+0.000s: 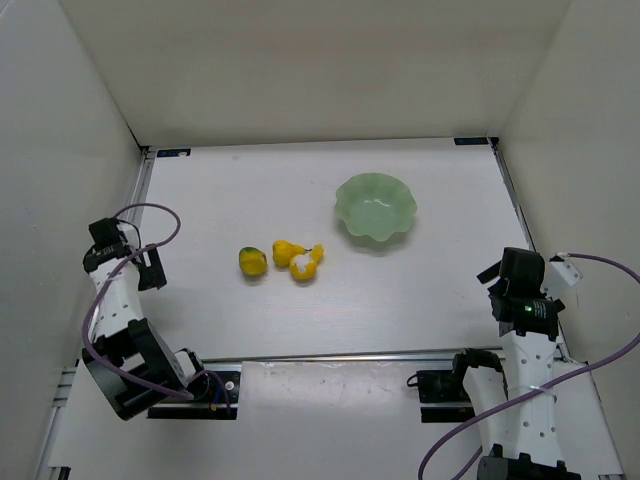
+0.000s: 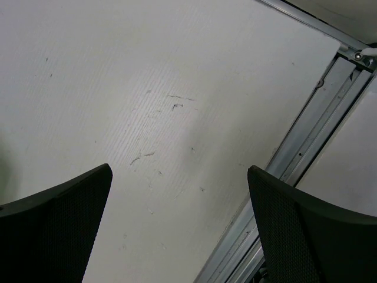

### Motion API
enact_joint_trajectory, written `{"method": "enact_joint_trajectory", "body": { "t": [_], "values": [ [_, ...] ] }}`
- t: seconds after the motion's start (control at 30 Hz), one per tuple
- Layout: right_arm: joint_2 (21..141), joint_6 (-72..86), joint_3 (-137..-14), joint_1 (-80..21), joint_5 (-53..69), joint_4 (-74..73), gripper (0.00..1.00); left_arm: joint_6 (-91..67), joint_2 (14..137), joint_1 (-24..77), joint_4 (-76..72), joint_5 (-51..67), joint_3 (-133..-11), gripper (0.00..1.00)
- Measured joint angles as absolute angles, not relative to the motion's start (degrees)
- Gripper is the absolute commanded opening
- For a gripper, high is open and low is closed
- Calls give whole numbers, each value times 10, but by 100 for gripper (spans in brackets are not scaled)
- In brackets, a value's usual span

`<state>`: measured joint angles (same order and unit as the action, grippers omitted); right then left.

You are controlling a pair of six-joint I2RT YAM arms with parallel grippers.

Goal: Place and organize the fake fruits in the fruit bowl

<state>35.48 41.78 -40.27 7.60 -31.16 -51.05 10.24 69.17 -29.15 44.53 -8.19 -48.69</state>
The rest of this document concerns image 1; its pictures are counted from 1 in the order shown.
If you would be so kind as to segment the yellow green fake mango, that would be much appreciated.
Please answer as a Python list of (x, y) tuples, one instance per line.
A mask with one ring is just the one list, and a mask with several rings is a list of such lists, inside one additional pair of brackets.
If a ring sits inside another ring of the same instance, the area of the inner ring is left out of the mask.
[(268, 259), (264, 252), (255, 247), (243, 247), (239, 251), (239, 267), (248, 277), (263, 275), (268, 269)]

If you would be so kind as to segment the yellow fake pear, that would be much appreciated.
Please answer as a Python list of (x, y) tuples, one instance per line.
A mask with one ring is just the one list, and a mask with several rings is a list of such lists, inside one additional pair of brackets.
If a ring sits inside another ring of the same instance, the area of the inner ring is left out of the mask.
[(272, 245), (273, 260), (277, 267), (286, 268), (296, 255), (303, 255), (307, 249), (285, 240), (277, 240)]

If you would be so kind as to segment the peeled yellow fake banana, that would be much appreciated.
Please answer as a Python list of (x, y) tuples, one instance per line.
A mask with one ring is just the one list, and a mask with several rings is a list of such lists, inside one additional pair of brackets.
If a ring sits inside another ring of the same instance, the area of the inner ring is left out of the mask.
[(297, 282), (308, 282), (315, 278), (318, 266), (324, 257), (324, 247), (314, 245), (308, 252), (294, 255), (289, 262), (289, 271)]

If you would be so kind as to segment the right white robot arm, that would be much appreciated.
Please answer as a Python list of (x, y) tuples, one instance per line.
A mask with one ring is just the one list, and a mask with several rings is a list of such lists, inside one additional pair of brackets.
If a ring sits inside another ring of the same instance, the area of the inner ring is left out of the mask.
[(574, 479), (557, 437), (549, 383), (564, 306), (542, 292), (545, 261), (507, 247), (481, 272), (503, 354), (465, 349), (454, 361), (481, 433), (479, 479)]

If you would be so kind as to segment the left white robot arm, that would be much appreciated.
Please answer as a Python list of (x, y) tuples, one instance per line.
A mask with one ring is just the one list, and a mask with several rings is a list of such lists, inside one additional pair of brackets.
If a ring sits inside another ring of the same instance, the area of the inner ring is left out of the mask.
[(139, 294), (167, 284), (156, 249), (129, 262), (114, 279), (109, 275), (128, 255), (142, 247), (132, 223), (104, 218), (89, 225), (93, 245), (83, 267), (97, 290), (106, 287), (88, 327), (88, 340), (100, 357), (149, 383), (174, 391), (196, 392), (189, 382), (204, 366), (184, 348), (173, 352), (143, 314)]

